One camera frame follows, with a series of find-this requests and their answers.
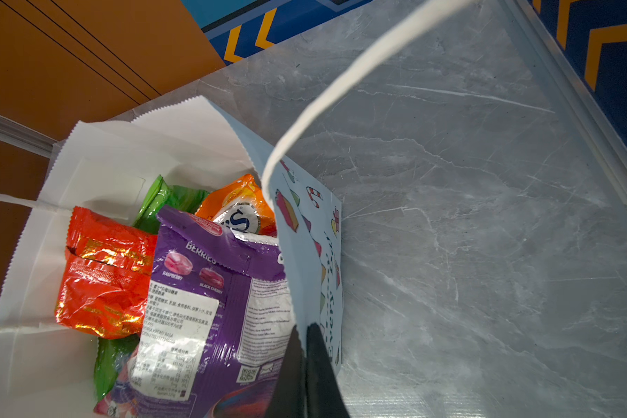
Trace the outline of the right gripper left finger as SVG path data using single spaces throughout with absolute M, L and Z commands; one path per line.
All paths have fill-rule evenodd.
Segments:
M 304 418 L 305 400 L 305 358 L 299 333 L 293 327 L 265 418 Z

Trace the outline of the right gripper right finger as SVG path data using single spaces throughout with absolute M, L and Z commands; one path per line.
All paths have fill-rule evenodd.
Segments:
M 307 417 L 350 418 L 317 324 L 308 327 L 307 343 Z

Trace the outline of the purple snack packet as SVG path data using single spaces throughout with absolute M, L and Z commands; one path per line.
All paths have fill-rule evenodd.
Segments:
M 294 328 L 276 238 L 164 207 L 139 345 L 95 412 L 261 417 Z

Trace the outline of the green chips bag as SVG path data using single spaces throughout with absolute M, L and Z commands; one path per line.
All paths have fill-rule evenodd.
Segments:
M 143 232 L 157 234 L 160 222 L 157 213 L 169 206 L 194 214 L 209 192 L 185 186 L 169 186 L 162 176 L 153 182 L 133 226 Z M 118 375 L 132 352 L 139 345 L 139 334 L 116 340 L 99 338 L 93 381 L 96 401 L 100 402 L 113 388 Z

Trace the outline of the orange Fox's candy bag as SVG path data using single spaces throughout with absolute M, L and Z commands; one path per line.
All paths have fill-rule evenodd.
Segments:
M 252 174 L 210 193 L 195 216 L 242 233 L 276 237 L 276 219 Z

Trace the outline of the red candy wrapper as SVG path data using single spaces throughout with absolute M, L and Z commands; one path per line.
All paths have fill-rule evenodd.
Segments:
M 68 226 L 57 324 L 116 340 L 140 334 L 157 236 L 75 207 Z

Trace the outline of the white paper gift bag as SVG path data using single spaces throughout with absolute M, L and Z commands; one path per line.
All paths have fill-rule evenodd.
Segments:
M 365 50 L 275 145 L 198 96 L 131 122 L 78 123 L 59 151 L 13 254 L 0 297 L 0 417 L 109 417 L 95 412 L 99 338 L 54 314 L 75 207 L 133 226 L 162 176 L 169 186 L 215 192 L 254 176 L 276 219 L 294 327 L 306 356 L 317 324 L 336 373 L 343 358 L 341 201 L 288 151 L 329 107 L 384 61 L 464 7 L 428 1 Z

